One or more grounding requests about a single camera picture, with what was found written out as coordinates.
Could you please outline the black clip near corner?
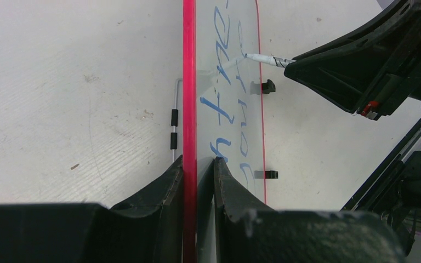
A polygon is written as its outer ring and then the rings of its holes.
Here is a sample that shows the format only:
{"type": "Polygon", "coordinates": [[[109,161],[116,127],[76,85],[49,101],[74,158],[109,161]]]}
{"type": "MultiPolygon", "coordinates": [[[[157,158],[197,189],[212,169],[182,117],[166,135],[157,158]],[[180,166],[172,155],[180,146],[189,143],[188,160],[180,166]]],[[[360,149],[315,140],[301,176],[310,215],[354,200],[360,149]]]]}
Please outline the black clip near corner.
{"type": "Polygon", "coordinates": [[[255,179],[278,179],[278,171],[268,170],[268,171],[255,171],[255,179]]]}

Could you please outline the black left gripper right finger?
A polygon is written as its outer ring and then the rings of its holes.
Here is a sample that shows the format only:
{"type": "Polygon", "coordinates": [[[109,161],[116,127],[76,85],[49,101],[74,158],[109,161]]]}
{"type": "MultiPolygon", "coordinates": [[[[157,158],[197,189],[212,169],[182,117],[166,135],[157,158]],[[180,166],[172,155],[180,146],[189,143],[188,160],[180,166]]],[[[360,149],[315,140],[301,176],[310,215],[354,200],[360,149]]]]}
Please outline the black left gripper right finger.
{"type": "Polygon", "coordinates": [[[369,212],[274,210],[213,163],[218,262],[404,262],[390,227],[369,212]]]}

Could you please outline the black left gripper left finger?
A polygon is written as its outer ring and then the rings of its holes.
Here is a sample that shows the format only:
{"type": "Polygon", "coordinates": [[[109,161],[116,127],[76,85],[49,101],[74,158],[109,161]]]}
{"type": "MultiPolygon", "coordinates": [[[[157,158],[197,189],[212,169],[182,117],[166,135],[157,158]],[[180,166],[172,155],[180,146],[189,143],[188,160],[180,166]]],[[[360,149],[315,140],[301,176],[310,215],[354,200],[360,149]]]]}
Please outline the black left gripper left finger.
{"type": "Polygon", "coordinates": [[[0,205],[0,262],[181,262],[183,160],[137,193],[98,203],[0,205]]]}

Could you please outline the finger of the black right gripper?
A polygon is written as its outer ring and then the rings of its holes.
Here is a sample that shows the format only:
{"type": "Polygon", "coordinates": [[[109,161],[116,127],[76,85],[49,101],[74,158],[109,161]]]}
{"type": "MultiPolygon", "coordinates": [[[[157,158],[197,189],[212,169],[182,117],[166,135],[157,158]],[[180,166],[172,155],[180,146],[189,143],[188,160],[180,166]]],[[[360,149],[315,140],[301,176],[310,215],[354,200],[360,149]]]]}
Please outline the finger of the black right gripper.
{"type": "Polygon", "coordinates": [[[340,109],[360,115],[396,110],[396,68],[392,60],[296,60],[284,75],[340,109]]]}
{"type": "Polygon", "coordinates": [[[379,1],[379,4],[383,7],[382,12],[369,22],[340,38],[294,57],[294,60],[303,60],[338,48],[352,47],[353,50],[358,51],[361,48],[359,43],[366,39],[369,39],[370,41],[378,39],[378,34],[384,33],[386,29],[390,29],[392,24],[397,24],[401,19],[401,15],[407,13],[408,9],[414,5],[414,2],[379,1]]]}

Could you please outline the black table front rail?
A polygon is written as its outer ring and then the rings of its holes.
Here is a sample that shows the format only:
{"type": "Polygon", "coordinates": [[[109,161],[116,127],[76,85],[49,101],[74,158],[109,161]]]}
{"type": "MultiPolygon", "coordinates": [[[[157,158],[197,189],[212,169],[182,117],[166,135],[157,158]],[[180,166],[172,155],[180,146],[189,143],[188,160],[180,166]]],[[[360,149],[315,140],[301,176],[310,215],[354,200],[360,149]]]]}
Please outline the black table front rail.
{"type": "Polygon", "coordinates": [[[421,118],[344,204],[370,211],[396,233],[408,255],[421,238],[421,118]]]}

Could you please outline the white whiteboard marker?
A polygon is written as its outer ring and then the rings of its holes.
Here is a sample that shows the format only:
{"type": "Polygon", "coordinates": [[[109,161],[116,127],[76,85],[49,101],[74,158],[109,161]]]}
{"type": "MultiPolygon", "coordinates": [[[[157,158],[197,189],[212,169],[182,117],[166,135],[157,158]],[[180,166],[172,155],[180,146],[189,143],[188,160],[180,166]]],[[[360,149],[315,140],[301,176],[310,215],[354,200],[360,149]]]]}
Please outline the white whiteboard marker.
{"type": "Polygon", "coordinates": [[[294,63],[295,60],[278,58],[275,56],[267,56],[261,54],[245,54],[245,58],[275,67],[286,68],[289,64],[294,63]]]}

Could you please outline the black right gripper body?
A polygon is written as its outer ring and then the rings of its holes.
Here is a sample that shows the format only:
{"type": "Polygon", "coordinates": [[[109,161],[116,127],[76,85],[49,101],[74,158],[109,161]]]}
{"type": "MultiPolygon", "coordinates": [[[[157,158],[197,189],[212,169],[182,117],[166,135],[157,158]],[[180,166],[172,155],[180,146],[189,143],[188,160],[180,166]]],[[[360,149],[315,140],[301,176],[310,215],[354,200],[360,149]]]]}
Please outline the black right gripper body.
{"type": "MultiPolygon", "coordinates": [[[[397,24],[379,33],[378,39],[366,40],[381,60],[396,64],[396,109],[407,98],[421,101],[421,1],[413,2],[397,24]]],[[[362,116],[376,121],[388,115],[371,112],[362,116]]]]}

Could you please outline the pink framed whiteboard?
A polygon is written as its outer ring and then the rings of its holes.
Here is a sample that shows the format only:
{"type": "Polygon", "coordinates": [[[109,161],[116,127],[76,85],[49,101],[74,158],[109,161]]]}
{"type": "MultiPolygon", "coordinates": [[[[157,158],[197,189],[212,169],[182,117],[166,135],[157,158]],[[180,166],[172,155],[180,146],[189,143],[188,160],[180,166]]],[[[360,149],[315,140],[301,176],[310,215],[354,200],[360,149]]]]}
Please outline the pink framed whiteboard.
{"type": "Polygon", "coordinates": [[[257,1],[183,2],[183,165],[188,209],[197,209],[197,262],[216,262],[212,162],[266,201],[257,1]]]}

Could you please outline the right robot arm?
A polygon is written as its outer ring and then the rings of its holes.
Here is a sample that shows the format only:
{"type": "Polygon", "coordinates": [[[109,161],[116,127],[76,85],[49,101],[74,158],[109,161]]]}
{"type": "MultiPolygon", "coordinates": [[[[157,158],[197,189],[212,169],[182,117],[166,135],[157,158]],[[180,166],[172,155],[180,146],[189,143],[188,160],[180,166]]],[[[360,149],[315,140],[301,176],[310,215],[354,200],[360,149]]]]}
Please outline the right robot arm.
{"type": "Polygon", "coordinates": [[[372,120],[421,101],[421,1],[392,1],[356,30],[298,55],[285,77],[372,120]]]}

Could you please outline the black clip far along edge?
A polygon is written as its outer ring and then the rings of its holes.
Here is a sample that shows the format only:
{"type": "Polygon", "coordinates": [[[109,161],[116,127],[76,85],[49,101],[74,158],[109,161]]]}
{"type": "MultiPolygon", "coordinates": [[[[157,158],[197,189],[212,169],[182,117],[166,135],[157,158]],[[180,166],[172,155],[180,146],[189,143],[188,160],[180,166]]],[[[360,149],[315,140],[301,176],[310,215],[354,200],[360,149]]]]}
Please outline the black clip far along edge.
{"type": "Polygon", "coordinates": [[[268,79],[264,83],[256,83],[251,81],[250,83],[250,95],[262,95],[270,94],[276,91],[276,86],[272,80],[268,79]]]}

